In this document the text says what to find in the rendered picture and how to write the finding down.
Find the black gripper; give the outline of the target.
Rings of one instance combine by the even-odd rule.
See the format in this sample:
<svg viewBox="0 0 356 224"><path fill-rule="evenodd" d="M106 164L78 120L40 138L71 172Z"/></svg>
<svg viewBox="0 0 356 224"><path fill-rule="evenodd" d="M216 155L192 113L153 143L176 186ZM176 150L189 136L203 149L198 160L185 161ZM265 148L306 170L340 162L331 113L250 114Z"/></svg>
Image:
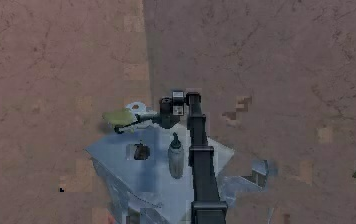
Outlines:
<svg viewBox="0 0 356 224"><path fill-rule="evenodd" d="M163 97L159 101L160 112L158 113L141 113L136 114L138 121L131 122L130 120L115 120L113 122L113 130L118 134L125 132L134 132L136 129L145 129L156 124L156 119L159 117L159 125L164 129L170 129L180 121L178 115L173 114L172 99Z"/></svg>

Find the yellow-green cap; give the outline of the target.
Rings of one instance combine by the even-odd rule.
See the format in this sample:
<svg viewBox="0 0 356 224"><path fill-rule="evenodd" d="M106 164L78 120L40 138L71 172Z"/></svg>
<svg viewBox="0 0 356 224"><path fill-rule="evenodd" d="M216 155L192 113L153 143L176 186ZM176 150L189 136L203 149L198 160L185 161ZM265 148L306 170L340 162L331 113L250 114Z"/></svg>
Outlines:
<svg viewBox="0 0 356 224"><path fill-rule="evenodd" d="M122 108L110 112L103 112L102 118L112 127L129 125L135 120L134 114L128 108Z"/></svg>

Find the dark brown lump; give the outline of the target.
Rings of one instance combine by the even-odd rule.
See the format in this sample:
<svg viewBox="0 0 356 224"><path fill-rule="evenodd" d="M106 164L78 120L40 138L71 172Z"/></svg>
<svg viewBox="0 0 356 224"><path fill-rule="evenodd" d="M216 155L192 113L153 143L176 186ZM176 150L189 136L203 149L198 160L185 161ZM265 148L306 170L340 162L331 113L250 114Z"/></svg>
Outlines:
<svg viewBox="0 0 356 224"><path fill-rule="evenodd" d="M150 149L147 145L142 143L135 145L134 159L135 160L147 160L150 156Z"/></svg>

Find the grey spray bottle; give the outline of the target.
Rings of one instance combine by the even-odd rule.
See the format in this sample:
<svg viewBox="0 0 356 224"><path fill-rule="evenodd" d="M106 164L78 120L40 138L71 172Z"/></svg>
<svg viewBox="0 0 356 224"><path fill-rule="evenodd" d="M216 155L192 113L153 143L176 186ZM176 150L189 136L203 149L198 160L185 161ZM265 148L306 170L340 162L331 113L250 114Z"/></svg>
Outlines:
<svg viewBox="0 0 356 224"><path fill-rule="evenodd" d="M173 140L168 148L168 159L170 175L174 179L180 179L183 176L184 149L176 132L173 133Z"/></svg>

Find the pale blue table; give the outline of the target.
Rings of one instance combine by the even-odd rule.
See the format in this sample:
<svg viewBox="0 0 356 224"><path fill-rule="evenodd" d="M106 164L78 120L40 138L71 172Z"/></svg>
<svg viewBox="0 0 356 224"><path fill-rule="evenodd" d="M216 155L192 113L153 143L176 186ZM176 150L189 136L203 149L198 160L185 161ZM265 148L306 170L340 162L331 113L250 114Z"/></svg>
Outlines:
<svg viewBox="0 0 356 224"><path fill-rule="evenodd" d="M168 148L173 133L184 149L183 176L169 172ZM147 160L135 160L135 145L150 149ZM192 169L189 166L190 133L177 124L167 130L156 125L134 132L111 133L86 148L94 168L113 200L112 213L119 224L131 211L140 215L139 224L191 224L194 200Z"/></svg>

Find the pale blue chair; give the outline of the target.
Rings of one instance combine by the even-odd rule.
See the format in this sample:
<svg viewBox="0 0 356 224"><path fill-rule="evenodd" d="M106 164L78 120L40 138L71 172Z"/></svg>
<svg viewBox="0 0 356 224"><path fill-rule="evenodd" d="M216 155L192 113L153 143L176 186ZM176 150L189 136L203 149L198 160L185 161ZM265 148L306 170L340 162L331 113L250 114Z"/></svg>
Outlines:
<svg viewBox="0 0 356 224"><path fill-rule="evenodd" d="M220 181L220 197L229 207L235 205L238 193L262 192L265 190L269 177L267 160L255 160L251 174L248 176L222 176Z"/></svg>

